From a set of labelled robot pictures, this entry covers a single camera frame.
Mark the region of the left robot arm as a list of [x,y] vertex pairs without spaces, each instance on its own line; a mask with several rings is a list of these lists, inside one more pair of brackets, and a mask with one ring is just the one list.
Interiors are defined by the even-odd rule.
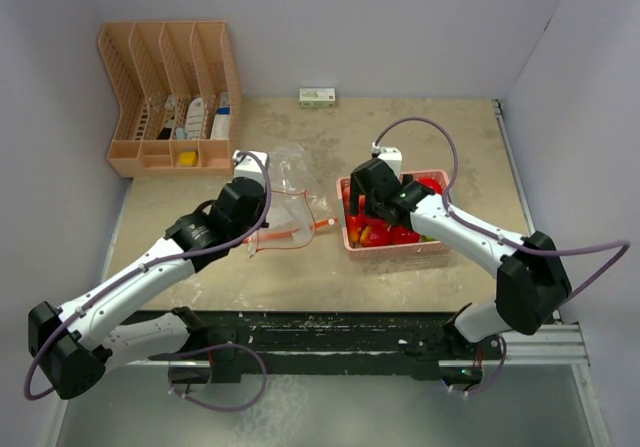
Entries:
[[266,223],[268,180],[237,176],[217,198],[181,216],[140,258],[88,293],[55,307],[42,302],[28,314],[33,357],[24,395],[38,399],[31,381],[41,371],[63,400],[80,396],[107,372],[132,361],[166,355],[194,359],[212,340],[188,308],[150,321],[129,318],[159,293],[226,257]]

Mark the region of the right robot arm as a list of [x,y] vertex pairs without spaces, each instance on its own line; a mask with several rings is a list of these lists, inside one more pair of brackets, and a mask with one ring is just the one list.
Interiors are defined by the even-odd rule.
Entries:
[[547,235],[529,237],[481,221],[418,181],[399,177],[381,158],[350,175],[351,193],[366,212],[391,226],[434,238],[482,267],[496,280],[495,298],[471,303],[445,325],[446,350],[467,358],[480,341],[508,331],[533,335],[568,299],[571,285]]

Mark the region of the clear zip bag orange zipper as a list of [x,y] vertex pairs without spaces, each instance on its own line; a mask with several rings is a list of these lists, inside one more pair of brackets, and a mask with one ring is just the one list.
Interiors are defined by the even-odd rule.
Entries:
[[250,257],[266,250],[296,250],[306,247],[320,230],[337,224],[328,214],[314,215],[306,191],[274,191],[266,227],[243,241]]

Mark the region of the large red apple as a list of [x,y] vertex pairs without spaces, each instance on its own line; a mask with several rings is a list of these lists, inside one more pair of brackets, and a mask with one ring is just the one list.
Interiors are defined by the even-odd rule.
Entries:
[[434,178],[430,178],[430,177],[421,177],[418,179],[418,182],[428,188],[430,188],[431,190],[433,190],[436,194],[438,195],[442,195],[443,194],[443,187],[441,186],[441,184]]

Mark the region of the shiny red fruit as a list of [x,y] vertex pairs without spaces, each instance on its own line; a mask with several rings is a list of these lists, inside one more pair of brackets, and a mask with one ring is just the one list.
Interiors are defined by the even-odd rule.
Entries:
[[421,242],[421,236],[401,226],[394,226],[389,230],[392,245],[406,245]]

